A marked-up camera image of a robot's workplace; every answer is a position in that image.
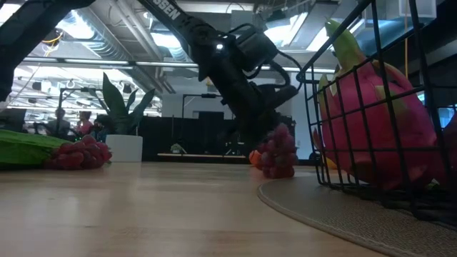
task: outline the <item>wire basket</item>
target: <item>wire basket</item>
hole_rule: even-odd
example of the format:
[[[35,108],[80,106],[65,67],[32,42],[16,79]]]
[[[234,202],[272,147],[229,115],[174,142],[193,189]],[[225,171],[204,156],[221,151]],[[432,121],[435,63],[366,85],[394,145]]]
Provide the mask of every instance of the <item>wire basket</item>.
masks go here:
[[[377,201],[386,208],[407,210],[418,219],[438,221],[455,229],[457,173],[452,167],[452,157],[457,151],[452,148],[454,142],[449,140],[452,131],[443,130],[438,115],[439,109],[450,107],[437,106],[433,97],[437,90],[452,88],[431,84],[421,38],[423,25],[418,18],[416,1],[409,0],[409,6],[413,30],[382,47],[376,0],[360,1],[298,74],[297,80],[306,85],[306,115],[310,137],[314,138],[314,141],[311,140],[313,154],[318,153],[322,157],[321,161],[316,162],[317,179],[323,186],[353,194],[363,200]],[[367,8],[371,8],[373,15],[376,53],[317,89],[314,63]],[[395,92],[388,76],[391,67],[384,63],[383,54],[410,36],[414,38],[418,52],[421,85]],[[385,95],[384,99],[367,101],[363,94],[361,69],[373,65],[373,60],[378,61],[378,77],[382,80],[380,86]],[[311,72],[311,80],[306,79],[306,71]],[[349,83],[353,87],[351,96],[346,93],[346,77],[352,81]],[[328,95],[327,90],[332,85],[336,87],[336,92]],[[417,103],[418,99],[412,98],[417,98],[417,93],[422,91],[425,96],[425,106],[421,105],[424,113],[422,121],[429,123],[428,133],[424,132],[427,126],[419,123],[419,114],[405,116],[412,112],[398,111],[401,109],[398,105],[402,103],[406,103],[404,108],[412,108],[408,103]],[[357,108],[348,108],[346,105],[351,97],[351,106],[357,103]],[[451,110],[457,113],[455,101],[452,103]],[[338,112],[329,111],[332,104],[336,105]],[[385,116],[380,114],[380,106],[384,108]],[[329,171],[328,160],[335,163],[337,173]],[[433,179],[438,180],[439,184],[433,185]]]

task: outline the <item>table surface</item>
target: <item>table surface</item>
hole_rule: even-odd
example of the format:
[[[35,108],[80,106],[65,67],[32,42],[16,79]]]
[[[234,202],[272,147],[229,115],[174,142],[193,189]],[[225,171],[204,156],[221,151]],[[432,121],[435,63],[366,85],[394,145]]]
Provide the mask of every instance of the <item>table surface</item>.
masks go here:
[[[269,208],[264,181],[223,164],[2,172],[1,256],[382,256]]]

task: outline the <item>bunch of grapes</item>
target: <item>bunch of grapes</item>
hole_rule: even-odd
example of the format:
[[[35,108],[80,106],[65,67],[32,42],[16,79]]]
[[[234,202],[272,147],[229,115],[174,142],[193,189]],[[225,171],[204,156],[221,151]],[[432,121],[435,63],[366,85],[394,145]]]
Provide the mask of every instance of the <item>bunch of grapes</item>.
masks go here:
[[[85,135],[75,143],[63,143],[54,149],[51,158],[45,160],[44,168],[80,170],[100,168],[109,161],[111,153],[105,143]]]
[[[297,162],[295,139],[285,124],[280,124],[268,134],[264,143],[258,146],[262,154],[261,169],[266,178],[290,178]]]

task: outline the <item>round mat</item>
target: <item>round mat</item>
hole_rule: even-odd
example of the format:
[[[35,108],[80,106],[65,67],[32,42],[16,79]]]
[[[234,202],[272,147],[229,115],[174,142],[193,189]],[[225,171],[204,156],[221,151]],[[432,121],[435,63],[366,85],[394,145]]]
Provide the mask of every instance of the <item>round mat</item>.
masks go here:
[[[297,221],[389,256],[457,256],[457,232],[320,186],[314,176],[270,181],[258,197]]]

